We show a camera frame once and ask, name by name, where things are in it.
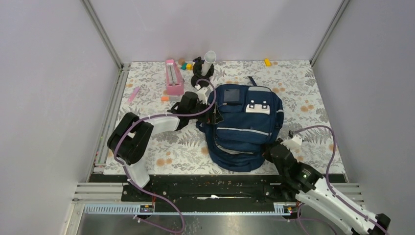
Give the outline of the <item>navy blue backpack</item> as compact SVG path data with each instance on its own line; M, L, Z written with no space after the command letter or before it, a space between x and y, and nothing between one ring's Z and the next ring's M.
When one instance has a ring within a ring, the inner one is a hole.
M215 117L198 121L210 158L221 168L249 172L265 162L264 152L273 144L283 126L282 100L270 88L223 84L208 97L215 102Z

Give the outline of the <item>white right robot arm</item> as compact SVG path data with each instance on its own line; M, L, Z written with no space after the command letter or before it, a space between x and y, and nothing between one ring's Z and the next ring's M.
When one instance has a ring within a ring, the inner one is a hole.
M383 213L372 213L337 190L319 171L295 159L282 139L263 147L281 177L280 194L288 202L297 199L337 225L347 235L386 235L391 222Z

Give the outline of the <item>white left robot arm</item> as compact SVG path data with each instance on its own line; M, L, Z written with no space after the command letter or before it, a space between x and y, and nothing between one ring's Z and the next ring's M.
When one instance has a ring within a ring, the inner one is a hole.
M185 127L191 119L213 121L208 115L216 106L217 94L213 92L213 100L202 100L199 93L185 92L179 102L161 114L139 117L127 113L116 126L107 140L107 147L112 151L114 159L120 163L128 182L134 187L133 195L140 201L151 197L152 189L147 183L150 176L142 160L149 141L153 135L178 131Z

